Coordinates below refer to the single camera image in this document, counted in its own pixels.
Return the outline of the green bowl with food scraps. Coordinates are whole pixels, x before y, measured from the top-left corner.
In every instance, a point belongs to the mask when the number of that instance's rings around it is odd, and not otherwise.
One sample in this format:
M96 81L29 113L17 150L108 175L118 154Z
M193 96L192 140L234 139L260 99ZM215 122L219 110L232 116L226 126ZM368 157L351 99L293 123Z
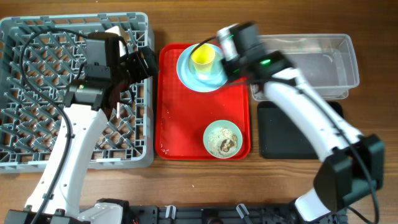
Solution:
M206 127L203 144L211 156L231 159L243 149L243 134L234 123L217 120Z

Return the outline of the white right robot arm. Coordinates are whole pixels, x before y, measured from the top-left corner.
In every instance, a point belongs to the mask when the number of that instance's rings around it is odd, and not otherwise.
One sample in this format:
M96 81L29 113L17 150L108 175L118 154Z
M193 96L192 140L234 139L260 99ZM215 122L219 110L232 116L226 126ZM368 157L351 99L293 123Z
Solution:
M376 192L384 182L384 143L347 123L282 52L267 52L255 23L222 28L216 38L227 77L263 85L265 96L301 130L322 164L312 189L294 202L301 222L317 221L370 195L373 222L378 223Z

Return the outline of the white plastic fork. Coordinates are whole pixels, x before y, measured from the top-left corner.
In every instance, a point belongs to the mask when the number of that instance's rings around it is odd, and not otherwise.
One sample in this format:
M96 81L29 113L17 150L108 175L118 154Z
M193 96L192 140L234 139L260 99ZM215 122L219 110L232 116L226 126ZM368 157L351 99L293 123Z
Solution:
M117 117L117 119L120 119L120 117L121 117L121 103L120 102L117 102L116 117Z

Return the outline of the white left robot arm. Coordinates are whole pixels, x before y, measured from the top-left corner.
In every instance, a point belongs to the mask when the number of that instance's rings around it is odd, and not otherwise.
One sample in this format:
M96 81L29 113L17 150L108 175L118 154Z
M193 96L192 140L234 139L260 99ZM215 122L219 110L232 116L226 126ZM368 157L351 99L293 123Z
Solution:
M62 123L40 182L23 210L8 211L6 223L137 223L127 200L102 198L82 212L80 198L93 149L120 94L157 74L156 57L148 46L121 55L119 46L126 41L114 33L84 38L86 62L78 72L84 77L67 85L64 108L36 89L21 68L25 84L58 110Z

